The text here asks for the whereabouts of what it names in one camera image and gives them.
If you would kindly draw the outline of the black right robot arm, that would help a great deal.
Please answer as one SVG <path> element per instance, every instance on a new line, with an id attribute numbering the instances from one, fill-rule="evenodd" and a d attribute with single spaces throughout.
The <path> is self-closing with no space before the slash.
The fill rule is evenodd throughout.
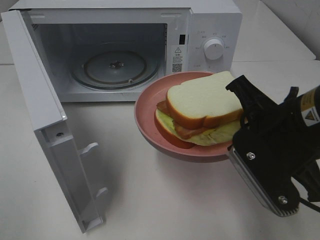
<path id="1" fill-rule="evenodd" d="M 275 103 L 242 75 L 226 86 L 239 99 L 243 114 L 233 147 L 263 192 L 275 203 L 289 204 L 304 186 L 310 202 L 320 199 L 320 89 L 304 94 L 293 86 L 282 103 Z"/>

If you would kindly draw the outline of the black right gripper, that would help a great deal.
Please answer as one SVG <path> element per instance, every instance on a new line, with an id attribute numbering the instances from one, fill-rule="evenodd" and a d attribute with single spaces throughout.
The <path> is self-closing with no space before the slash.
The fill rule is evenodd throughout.
<path id="1" fill-rule="evenodd" d="M 226 90 L 239 99 L 240 130 L 249 130 L 271 148 L 285 172 L 296 180 L 319 180 L 320 101 L 286 100 L 276 104 L 241 75 Z"/>

